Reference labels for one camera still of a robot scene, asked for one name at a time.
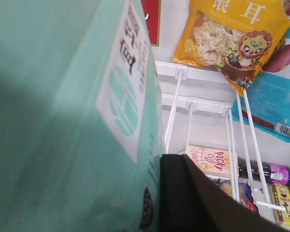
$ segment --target barcode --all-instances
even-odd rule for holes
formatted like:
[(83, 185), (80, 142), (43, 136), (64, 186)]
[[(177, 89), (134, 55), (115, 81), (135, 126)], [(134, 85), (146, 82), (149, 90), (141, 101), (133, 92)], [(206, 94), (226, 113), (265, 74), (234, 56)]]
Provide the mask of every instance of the barcode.
[(271, 173), (271, 179), (282, 180), (282, 174)]
[(281, 123), (277, 123), (276, 131), (290, 137), (290, 127), (287, 127)]

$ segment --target white label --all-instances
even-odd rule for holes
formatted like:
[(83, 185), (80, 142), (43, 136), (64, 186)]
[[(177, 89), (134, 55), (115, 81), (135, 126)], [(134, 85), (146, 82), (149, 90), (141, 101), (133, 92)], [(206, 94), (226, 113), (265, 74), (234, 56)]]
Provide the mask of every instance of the white label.
[(149, 45), (132, 1), (126, 0), (96, 107), (134, 162), (137, 162), (145, 104)]
[(282, 174), (271, 173), (271, 179), (273, 179), (273, 180), (282, 180)]
[(275, 131), (290, 137), (290, 127), (287, 127), (281, 123), (277, 123)]

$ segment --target white wire rack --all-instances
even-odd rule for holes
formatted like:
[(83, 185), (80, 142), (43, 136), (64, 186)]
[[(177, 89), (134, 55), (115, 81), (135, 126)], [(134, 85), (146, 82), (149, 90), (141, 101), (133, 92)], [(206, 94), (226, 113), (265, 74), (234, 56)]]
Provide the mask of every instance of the white wire rack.
[[(221, 77), (221, 74), (213, 71), (204, 71), (197, 70), (186, 65), (169, 63), (169, 62), (159, 62), (156, 61), (157, 73), (160, 75), (168, 75), (173, 76), (177, 79), (175, 94), (162, 94), (162, 105), (171, 106), (171, 112), (169, 115), (169, 120), (167, 123), (166, 131), (165, 131), (165, 145), (166, 152), (169, 152), (171, 135), (173, 130), (173, 125), (175, 121), (175, 113), (178, 107), (185, 108), (189, 112), (189, 120), (188, 120), (188, 132), (187, 132), (187, 140), (186, 140), (186, 152), (188, 151), (189, 138), (190, 138), (190, 126), (193, 112), (198, 111), (207, 111), (212, 113), (219, 113), (226, 117), (226, 130), (228, 137), (228, 148), (229, 148), (229, 160), (230, 160), (230, 170), (231, 170), (231, 183), (232, 183), (232, 196), (233, 198), (239, 202), (239, 189), (238, 189), (238, 168), (237, 168), (237, 156), (235, 152), (235, 140), (234, 140), (234, 129), (233, 129), (233, 120), (232, 120), (232, 102), (222, 102), (222, 101), (213, 101), (207, 99), (193, 98), (193, 97), (184, 97), (179, 96), (179, 89), (181, 87), (182, 81), (186, 78), (198, 79), (198, 80), (206, 80), (212, 82), (222, 82), (226, 83), (224, 78)], [(245, 159), (247, 165), (248, 172), (248, 183), (251, 184), (253, 182), (251, 166), (250, 166), (250, 157), (247, 148), (247, 138), (244, 127), (244, 120), (242, 116), (241, 104), (239, 101), (239, 95), (236, 94), (238, 100), (238, 111), (240, 115), (240, 127), (243, 138), (243, 145), (245, 151)], [(252, 122), (252, 116), (249, 107), (249, 101), (247, 97), (247, 93), (244, 91), (244, 99), (247, 109), (247, 115), (249, 120), (250, 132), (255, 148), (255, 157), (258, 164), (258, 169), (260, 172), (260, 179), (263, 188), (264, 201), (256, 201), (255, 203), (258, 206), (264, 206), (272, 209), (285, 211), (285, 208), (282, 206), (278, 206), (275, 204), (271, 204), (271, 198), (268, 191), (268, 186), (265, 181), (264, 171), (262, 167), (262, 160), (259, 152), (258, 142), (256, 138), (255, 129)]]

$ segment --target snack package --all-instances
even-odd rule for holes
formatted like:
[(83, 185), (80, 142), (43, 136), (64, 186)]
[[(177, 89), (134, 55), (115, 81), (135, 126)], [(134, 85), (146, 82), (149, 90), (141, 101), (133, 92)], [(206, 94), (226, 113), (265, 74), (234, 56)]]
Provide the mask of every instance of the snack package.
[[(290, 28), (263, 72), (247, 89), (255, 127), (290, 142)], [(248, 124), (245, 101), (240, 99), (244, 122)], [(234, 120), (239, 120), (238, 102), (232, 107)]]
[(139, 0), (0, 0), (0, 232), (159, 230), (161, 91)]
[(286, 208), (286, 211), (274, 210), (276, 223), (290, 228), (290, 187), (270, 185), (270, 193), (274, 204)]
[[(232, 196), (232, 186), (230, 180), (223, 181), (221, 183), (215, 182), (215, 184), (221, 188), (226, 194)], [(258, 207), (254, 204), (253, 197), (251, 195), (251, 187), (248, 183), (238, 183), (240, 204), (250, 209), (255, 214), (259, 215)]]
[(231, 178), (228, 151), (192, 145), (188, 150), (187, 155), (209, 178)]
[(173, 61), (215, 65), (241, 95), (290, 26), (282, 0), (191, 0), (189, 9)]

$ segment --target sweet potato image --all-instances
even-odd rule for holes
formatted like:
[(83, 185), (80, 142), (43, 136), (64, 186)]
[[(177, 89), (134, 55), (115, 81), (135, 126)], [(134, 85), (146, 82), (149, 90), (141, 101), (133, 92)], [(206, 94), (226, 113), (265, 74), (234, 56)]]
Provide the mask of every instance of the sweet potato image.
[(276, 73), (284, 70), (290, 64), (290, 44), (278, 48), (271, 56), (270, 60), (263, 65), (265, 72)]

